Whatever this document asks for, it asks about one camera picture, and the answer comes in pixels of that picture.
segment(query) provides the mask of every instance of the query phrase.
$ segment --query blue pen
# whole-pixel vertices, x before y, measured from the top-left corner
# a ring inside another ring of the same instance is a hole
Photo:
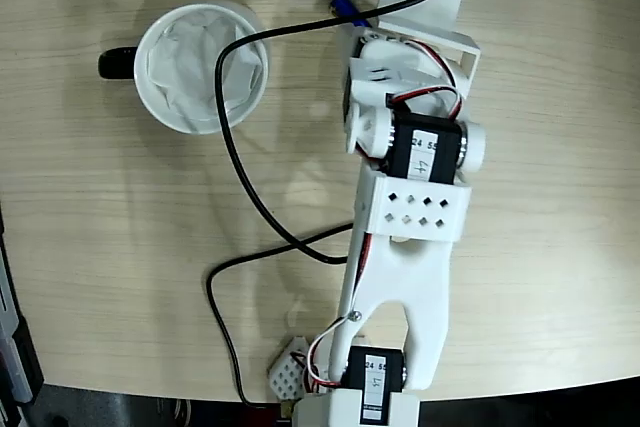
[[[350,0],[331,0],[329,6],[336,17],[348,17],[349,15],[360,13]],[[356,27],[371,27],[371,24],[366,19],[356,20],[353,25]]]

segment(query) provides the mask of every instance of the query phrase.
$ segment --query black servo motor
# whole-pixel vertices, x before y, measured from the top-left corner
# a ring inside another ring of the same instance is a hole
[[[391,177],[453,184],[463,132],[453,120],[394,109],[393,145],[381,170]]]

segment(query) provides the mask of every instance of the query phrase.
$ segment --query white tissue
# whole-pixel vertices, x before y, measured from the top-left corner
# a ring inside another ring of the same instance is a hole
[[[149,78],[165,95],[169,108],[189,119],[217,117],[213,73],[220,51],[247,33],[228,16],[194,12],[167,27],[149,52]],[[249,99],[262,72],[250,45],[224,63],[222,88],[229,112]]]

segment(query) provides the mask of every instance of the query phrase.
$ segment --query wire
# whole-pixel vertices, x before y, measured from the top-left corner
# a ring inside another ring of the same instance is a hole
[[[447,65],[444,58],[442,58],[442,56],[440,56],[440,54],[438,54],[430,45],[425,44],[424,42],[420,42],[419,40],[407,40],[405,41],[405,44],[410,45],[420,50],[421,52],[427,54],[427,56],[431,60],[433,60],[436,64],[438,64],[440,68],[443,70],[443,72],[447,75],[451,85],[454,87],[456,86],[456,79],[453,76],[453,72],[451,71],[451,68]]]
[[[313,390],[313,387],[311,387],[311,385],[309,384],[309,371],[307,369],[307,365],[306,365],[306,359],[307,356],[306,354],[303,354],[302,352],[290,352],[291,357],[293,358],[293,361],[298,364],[300,367],[302,367],[302,384],[304,387],[304,391],[308,394],[311,393],[311,391]]]
[[[353,294],[351,295],[351,306],[349,308],[350,311],[353,310],[353,305],[356,300],[356,294],[358,292],[358,287],[360,286],[360,279],[362,278],[362,273],[364,272],[364,268],[367,264],[367,259],[369,258],[369,250],[371,248],[371,239],[372,235],[368,232],[365,232],[364,239],[362,240],[362,249],[360,250],[360,256],[358,257],[358,270],[356,271],[356,279],[353,286]],[[336,319],[333,324],[331,324],[327,330],[325,330],[322,334],[315,338],[315,340],[309,346],[308,358],[307,358],[307,370],[310,372],[310,375],[313,381],[321,385],[323,387],[336,387],[340,385],[340,382],[332,382],[330,380],[322,379],[318,375],[318,369],[315,365],[315,355],[316,349],[320,345],[320,341],[326,337],[333,330],[337,329],[340,325],[348,320],[348,317],[340,317]]]
[[[365,12],[359,12],[357,14],[340,17],[340,18],[331,18],[318,20],[315,22],[309,22],[305,24],[298,25],[290,25],[287,27],[279,27],[276,29],[266,30],[262,32],[256,32],[251,35],[247,35],[241,39],[237,39],[234,42],[227,45],[218,56],[218,60],[216,61],[216,67],[214,71],[214,89],[215,89],[215,99],[216,99],[216,107],[218,111],[218,117],[220,120],[220,130],[222,131],[222,136],[224,138],[225,145],[227,147],[227,152],[229,153],[229,158],[231,163],[233,164],[233,168],[236,171],[238,176],[238,180],[244,187],[245,192],[253,202],[256,210],[260,213],[262,218],[271,226],[271,228],[280,235],[284,240],[289,242],[294,248],[300,250],[304,254],[309,257],[325,263],[325,264],[343,264],[346,262],[345,257],[331,257],[322,252],[318,252],[317,250],[309,247],[304,242],[300,241],[300,239],[296,238],[293,234],[291,234],[279,221],[275,218],[275,216],[269,211],[268,207],[262,202],[260,196],[256,192],[255,188],[251,184],[249,180],[249,176],[247,175],[244,166],[242,165],[242,161],[240,160],[240,156],[238,154],[238,150],[236,149],[236,145],[233,141],[233,134],[231,133],[231,127],[229,125],[229,119],[227,118],[227,112],[224,105],[224,92],[222,89],[223,84],[223,67],[225,60],[229,57],[229,55],[235,50],[243,47],[247,44],[270,39],[273,37],[279,37],[282,35],[289,34],[297,34],[301,32],[310,32],[313,30],[326,29],[329,27],[336,27],[338,25],[349,24],[358,20],[365,20],[372,17],[379,17],[386,14],[391,14],[393,12],[397,12],[402,9],[406,9],[408,7],[412,7],[414,5],[418,5],[426,0],[403,0],[400,2],[396,2],[394,4],[386,5],[384,7],[379,7],[376,9],[368,10]]]
[[[430,87],[423,87],[416,90],[411,90],[409,92],[405,92],[403,94],[396,94],[391,99],[391,104],[398,104],[400,102],[405,102],[407,100],[415,99],[416,97],[421,97],[423,95],[435,94],[438,92],[452,92],[456,95],[456,100],[453,103],[453,107],[449,111],[448,118],[449,120],[455,120],[460,113],[460,109],[462,108],[462,96],[460,92],[455,87],[450,85],[433,85]]]
[[[360,154],[360,156],[361,156],[364,160],[366,160],[366,161],[368,161],[368,162],[373,162],[373,163],[377,163],[377,162],[379,162],[379,160],[378,160],[378,159],[374,159],[373,157],[369,157],[369,156],[367,155],[367,153],[364,151],[364,149],[363,149],[362,147],[360,147],[360,144],[356,144],[355,149],[356,149],[356,152],[358,152],[358,154]]]
[[[336,330],[338,327],[340,327],[342,324],[344,324],[347,320],[348,317],[338,317],[329,327],[327,327],[324,332],[318,335],[309,346],[309,351],[307,352],[307,370],[309,371],[309,375],[311,376],[311,378],[315,380],[317,384],[320,384],[323,387],[337,387],[340,385],[340,382],[331,382],[330,380],[325,380],[318,374],[316,374],[315,365],[313,364],[313,357],[315,356],[318,345],[320,345],[320,341],[331,332]]]
[[[311,237],[302,240],[301,242],[305,244],[311,244],[313,242],[317,242],[322,239],[326,239],[327,237],[331,237],[332,235],[339,234],[341,232],[346,232],[353,227],[353,223],[349,222],[347,224],[342,224],[337,227],[333,227],[332,229],[326,230],[324,232],[320,232],[319,234],[312,235]],[[216,275],[224,272],[225,270],[234,267],[236,265],[241,265],[247,262],[252,262],[254,260],[260,260],[267,257],[271,257],[278,254],[283,254],[285,252],[290,252],[294,250],[296,247],[294,245],[283,245],[281,247],[276,247],[274,249],[265,250],[263,252],[258,252],[255,254],[244,255],[242,257],[237,257],[235,259],[227,260],[217,267],[211,269],[209,275],[207,275],[206,280],[206,291],[207,291],[207,299],[209,300],[209,306],[211,307],[211,311],[213,312],[213,316],[216,319],[218,327],[220,328],[220,332],[222,333],[222,337],[224,339],[225,345],[227,346],[227,351],[229,352],[229,358],[231,360],[231,368],[233,373],[233,380],[235,382],[236,390],[238,392],[238,397],[244,405],[251,408],[261,409],[263,408],[260,404],[256,404],[247,399],[244,389],[242,387],[242,373],[240,371],[240,362],[238,361],[238,354],[236,352],[236,348],[233,345],[233,339],[231,338],[231,334],[229,334],[229,329],[224,323],[222,315],[220,314],[220,310],[218,309],[218,305],[216,304],[215,297],[213,295],[213,279]]]
[[[184,419],[184,427],[191,425],[191,401],[187,399],[187,415]]]

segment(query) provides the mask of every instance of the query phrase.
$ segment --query black mug handle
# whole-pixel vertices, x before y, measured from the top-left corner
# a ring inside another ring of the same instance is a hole
[[[133,79],[133,61],[137,47],[118,47],[100,54],[98,74],[103,79]]]

